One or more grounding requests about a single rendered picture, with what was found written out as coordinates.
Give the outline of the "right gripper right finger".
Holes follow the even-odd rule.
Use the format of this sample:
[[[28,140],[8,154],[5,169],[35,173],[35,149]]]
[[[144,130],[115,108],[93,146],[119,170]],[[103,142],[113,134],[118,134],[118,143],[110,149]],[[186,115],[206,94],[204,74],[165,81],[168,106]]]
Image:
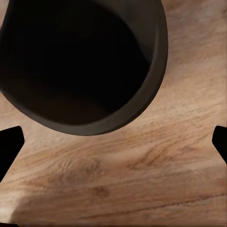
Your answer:
[[[216,126],[212,143],[227,164],[227,128]]]

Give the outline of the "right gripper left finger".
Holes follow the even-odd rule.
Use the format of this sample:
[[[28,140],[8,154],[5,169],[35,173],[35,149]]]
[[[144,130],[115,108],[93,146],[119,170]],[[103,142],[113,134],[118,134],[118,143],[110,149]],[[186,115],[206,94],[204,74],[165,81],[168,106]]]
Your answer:
[[[25,143],[20,126],[0,131],[0,183]]]

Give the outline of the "cauldron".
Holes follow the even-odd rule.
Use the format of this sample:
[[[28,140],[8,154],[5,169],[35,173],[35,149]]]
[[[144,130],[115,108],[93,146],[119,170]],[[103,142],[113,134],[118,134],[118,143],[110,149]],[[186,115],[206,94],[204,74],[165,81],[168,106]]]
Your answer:
[[[0,91],[47,128],[103,135],[147,109],[167,58],[161,0],[9,0]]]

